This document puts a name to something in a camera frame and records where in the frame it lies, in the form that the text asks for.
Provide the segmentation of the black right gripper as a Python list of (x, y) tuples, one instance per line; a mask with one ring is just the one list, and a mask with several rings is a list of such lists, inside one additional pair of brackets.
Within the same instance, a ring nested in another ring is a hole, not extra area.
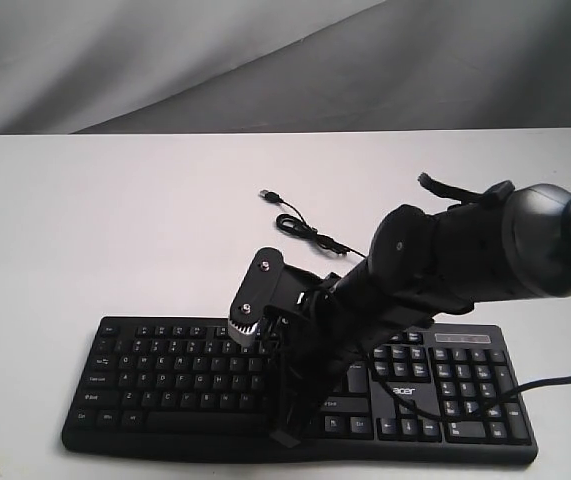
[(279, 335), (265, 377), (270, 438), (299, 445), (352, 363), (395, 333), (431, 324), (434, 315), (424, 302), (386, 292), (367, 264), (325, 278), (285, 264), (261, 321)]

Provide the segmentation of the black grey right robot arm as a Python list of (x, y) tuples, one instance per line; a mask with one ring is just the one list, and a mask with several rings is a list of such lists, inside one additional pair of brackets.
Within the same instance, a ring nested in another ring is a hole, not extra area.
[(393, 335), (483, 302), (571, 296), (569, 191), (504, 181), (476, 193), (425, 174), (419, 181), (450, 207), (391, 211), (344, 276), (287, 265), (272, 247), (256, 253), (259, 326), (279, 337), (268, 411), (280, 444), (298, 445), (348, 368), (371, 362)]

